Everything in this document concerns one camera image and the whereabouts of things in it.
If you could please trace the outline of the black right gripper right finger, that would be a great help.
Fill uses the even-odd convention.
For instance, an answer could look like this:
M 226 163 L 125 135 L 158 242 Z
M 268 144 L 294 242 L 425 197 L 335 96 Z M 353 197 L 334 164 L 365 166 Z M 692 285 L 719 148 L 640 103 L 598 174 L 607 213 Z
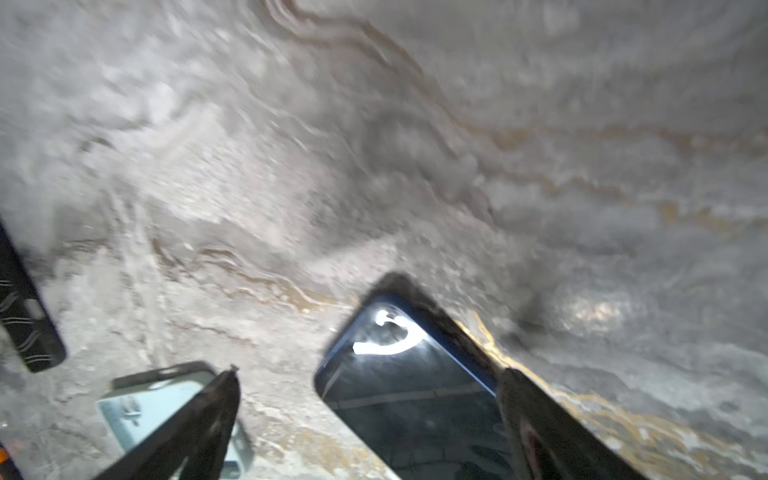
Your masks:
M 498 378 L 496 400 L 515 479 L 642 479 L 519 370 Z

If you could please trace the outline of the black smartphone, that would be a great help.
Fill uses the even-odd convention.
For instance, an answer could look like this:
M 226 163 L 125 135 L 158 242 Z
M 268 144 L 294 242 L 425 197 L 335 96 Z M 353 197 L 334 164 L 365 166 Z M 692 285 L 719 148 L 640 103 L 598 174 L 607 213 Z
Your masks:
M 514 476 L 493 362 L 403 273 L 366 293 L 314 389 L 400 479 Z

